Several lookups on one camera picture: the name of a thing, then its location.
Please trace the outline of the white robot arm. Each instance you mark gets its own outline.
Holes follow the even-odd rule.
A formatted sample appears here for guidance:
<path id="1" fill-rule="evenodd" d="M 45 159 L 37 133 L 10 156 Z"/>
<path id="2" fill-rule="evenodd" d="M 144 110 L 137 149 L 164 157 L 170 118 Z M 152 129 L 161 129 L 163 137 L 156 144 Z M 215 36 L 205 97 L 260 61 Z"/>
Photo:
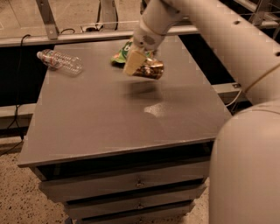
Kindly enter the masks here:
<path id="1" fill-rule="evenodd" d="M 210 162 L 209 224 L 280 224 L 280 45 L 220 0 L 148 0 L 125 72 L 189 18 L 251 107 L 220 129 Z"/>

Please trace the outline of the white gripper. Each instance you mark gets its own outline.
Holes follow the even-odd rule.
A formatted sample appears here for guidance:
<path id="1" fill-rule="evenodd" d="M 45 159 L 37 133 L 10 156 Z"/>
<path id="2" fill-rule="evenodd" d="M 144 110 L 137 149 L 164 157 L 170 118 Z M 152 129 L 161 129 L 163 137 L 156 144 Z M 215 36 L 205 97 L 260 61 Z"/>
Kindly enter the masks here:
<path id="1" fill-rule="evenodd" d="M 184 17 L 183 6 L 183 0 L 149 0 L 133 33 L 134 45 L 145 51 L 156 50 L 170 28 Z M 143 52 L 132 50 L 123 71 L 132 75 L 145 60 Z"/>

